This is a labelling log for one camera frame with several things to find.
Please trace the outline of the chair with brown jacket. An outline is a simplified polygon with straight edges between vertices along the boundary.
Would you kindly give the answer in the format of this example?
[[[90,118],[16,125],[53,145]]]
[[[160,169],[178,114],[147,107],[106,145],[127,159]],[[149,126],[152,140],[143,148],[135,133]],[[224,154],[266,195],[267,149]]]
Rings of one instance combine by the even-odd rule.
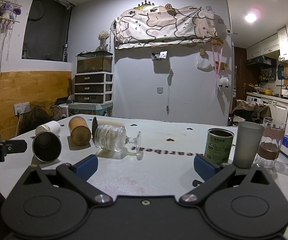
[[[236,100],[235,107],[228,117],[228,126],[237,125],[243,120],[262,124],[264,118],[271,117],[271,109],[267,103]]]

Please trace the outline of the glass fish tank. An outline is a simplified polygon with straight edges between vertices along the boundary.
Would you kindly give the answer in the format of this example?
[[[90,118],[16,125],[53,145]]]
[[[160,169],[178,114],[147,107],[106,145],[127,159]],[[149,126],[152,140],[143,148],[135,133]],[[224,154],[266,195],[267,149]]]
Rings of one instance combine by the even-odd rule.
[[[112,70],[113,54],[104,50],[77,55],[76,73],[109,72]]]

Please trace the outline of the cartoon patterned hanging cloth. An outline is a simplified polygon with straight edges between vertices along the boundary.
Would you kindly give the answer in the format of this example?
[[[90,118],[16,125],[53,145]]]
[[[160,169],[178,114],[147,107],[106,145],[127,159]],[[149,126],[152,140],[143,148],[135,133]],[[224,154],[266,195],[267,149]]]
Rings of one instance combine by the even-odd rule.
[[[214,12],[202,7],[129,9],[115,18],[112,31],[117,50],[207,44],[218,37]]]

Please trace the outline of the white wall power socket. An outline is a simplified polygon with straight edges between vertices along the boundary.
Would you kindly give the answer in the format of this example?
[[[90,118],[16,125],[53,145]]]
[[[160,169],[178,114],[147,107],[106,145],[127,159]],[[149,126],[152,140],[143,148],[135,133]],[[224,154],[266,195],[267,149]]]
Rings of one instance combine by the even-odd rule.
[[[30,112],[30,103],[17,103],[13,106],[15,116]]]

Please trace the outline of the teal side table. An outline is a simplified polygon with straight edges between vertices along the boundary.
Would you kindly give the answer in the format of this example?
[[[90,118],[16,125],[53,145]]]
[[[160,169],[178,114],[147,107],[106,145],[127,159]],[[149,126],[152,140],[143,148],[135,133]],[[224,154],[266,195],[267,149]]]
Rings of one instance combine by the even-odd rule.
[[[68,115],[76,114],[112,116],[113,103],[90,104],[90,103],[70,103],[68,104]]]

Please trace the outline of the white black drawer unit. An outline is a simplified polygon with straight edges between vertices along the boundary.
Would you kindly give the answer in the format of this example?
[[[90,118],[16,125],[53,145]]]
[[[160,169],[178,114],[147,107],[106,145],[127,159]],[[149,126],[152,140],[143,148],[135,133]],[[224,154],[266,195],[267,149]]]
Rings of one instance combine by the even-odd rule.
[[[75,74],[75,102],[102,105],[113,101],[114,75],[109,72]]]

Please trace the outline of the dark window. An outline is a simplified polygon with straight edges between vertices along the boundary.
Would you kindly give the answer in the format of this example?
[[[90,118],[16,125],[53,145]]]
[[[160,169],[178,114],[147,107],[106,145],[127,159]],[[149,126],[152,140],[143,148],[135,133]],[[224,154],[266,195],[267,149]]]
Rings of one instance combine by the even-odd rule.
[[[67,61],[68,32],[74,4],[67,0],[33,0],[23,42],[23,59]]]

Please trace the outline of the white plastic bag on wall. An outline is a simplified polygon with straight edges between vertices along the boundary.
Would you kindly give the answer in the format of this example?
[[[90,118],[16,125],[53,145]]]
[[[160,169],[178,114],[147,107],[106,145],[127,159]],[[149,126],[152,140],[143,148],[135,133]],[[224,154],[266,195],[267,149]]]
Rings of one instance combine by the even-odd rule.
[[[201,70],[203,72],[211,72],[213,70],[213,66],[211,62],[207,59],[202,57],[201,55],[197,56],[197,64],[196,67],[198,70]]]

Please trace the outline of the purple plush toy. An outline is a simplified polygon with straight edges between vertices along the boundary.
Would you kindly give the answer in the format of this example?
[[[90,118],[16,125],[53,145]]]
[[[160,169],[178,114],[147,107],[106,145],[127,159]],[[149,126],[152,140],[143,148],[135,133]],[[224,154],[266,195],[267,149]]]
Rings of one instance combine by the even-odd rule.
[[[15,7],[11,2],[6,2],[0,7],[0,17],[15,20],[15,15],[21,14],[21,8]]]

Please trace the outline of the dried flower vase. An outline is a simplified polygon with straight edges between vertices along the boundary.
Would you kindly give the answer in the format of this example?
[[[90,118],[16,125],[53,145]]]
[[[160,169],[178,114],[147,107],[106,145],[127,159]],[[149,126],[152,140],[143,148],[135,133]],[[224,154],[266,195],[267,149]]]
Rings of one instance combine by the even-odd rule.
[[[96,48],[96,51],[108,51],[107,39],[109,37],[110,37],[110,34],[106,30],[102,30],[98,34],[98,40],[99,40],[100,44]]]

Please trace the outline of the small white plush toy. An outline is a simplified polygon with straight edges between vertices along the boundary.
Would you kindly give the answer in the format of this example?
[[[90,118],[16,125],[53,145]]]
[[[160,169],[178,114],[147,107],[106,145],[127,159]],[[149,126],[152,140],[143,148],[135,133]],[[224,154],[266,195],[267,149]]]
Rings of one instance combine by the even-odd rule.
[[[221,77],[219,79],[219,85],[220,88],[228,88],[229,87],[229,79],[228,77]]]

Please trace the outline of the steel cup with brown sleeve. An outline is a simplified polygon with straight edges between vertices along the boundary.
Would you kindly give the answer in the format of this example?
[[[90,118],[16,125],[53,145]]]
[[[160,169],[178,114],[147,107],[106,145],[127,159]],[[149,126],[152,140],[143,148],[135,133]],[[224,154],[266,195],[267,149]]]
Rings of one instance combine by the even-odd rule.
[[[51,163],[60,156],[62,144],[55,133],[45,131],[39,133],[33,139],[32,151],[38,160]]]

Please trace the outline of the white paper cup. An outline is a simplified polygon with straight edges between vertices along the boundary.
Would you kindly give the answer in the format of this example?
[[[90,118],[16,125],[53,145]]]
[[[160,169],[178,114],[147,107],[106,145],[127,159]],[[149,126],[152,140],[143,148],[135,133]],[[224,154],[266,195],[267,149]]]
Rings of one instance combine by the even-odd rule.
[[[52,132],[57,137],[59,137],[60,129],[61,129],[60,124],[57,121],[50,121],[43,125],[38,126],[35,130],[35,135],[38,135],[39,133],[42,132]]]

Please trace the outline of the clear stemmed glass goblet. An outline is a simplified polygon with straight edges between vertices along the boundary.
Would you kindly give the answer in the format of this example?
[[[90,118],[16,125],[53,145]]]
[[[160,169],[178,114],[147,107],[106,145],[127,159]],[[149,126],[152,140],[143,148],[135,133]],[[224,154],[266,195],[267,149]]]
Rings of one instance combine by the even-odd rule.
[[[103,150],[121,152],[127,144],[133,144],[135,151],[140,151],[141,132],[134,138],[127,136],[124,126],[100,125],[94,135],[95,146]]]

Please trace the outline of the green tin can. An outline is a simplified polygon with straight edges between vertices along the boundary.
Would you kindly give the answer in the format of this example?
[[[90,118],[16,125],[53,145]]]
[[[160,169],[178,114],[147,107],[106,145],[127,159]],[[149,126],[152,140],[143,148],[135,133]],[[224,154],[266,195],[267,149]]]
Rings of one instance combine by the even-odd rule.
[[[204,156],[215,164],[227,163],[234,133],[222,128],[211,128],[207,132]]]

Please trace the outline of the brown wooden cup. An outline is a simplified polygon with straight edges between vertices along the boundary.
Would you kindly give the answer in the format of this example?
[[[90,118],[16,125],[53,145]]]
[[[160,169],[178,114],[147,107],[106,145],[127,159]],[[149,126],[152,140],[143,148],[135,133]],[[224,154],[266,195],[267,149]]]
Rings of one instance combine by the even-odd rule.
[[[91,131],[81,116],[73,116],[69,120],[69,132],[71,140],[78,146],[84,146],[91,140]]]

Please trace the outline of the grey frosted tumbler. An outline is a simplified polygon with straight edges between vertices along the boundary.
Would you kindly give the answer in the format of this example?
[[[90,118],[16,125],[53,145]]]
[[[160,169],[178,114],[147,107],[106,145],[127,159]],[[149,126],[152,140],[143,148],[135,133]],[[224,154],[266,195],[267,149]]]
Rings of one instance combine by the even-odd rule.
[[[233,164],[236,167],[248,169],[252,166],[263,131],[264,127],[260,124],[239,122],[233,157]]]

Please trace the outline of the clear glass with brown band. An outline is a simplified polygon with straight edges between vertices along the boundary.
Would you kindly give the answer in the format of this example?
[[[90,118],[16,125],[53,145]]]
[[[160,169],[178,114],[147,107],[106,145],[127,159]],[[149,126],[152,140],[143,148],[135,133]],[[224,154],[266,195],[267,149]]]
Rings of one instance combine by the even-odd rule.
[[[266,117],[263,120],[263,127],[263,135],[254,162],[265,168],[273,168],[280,153],[286,123]]]

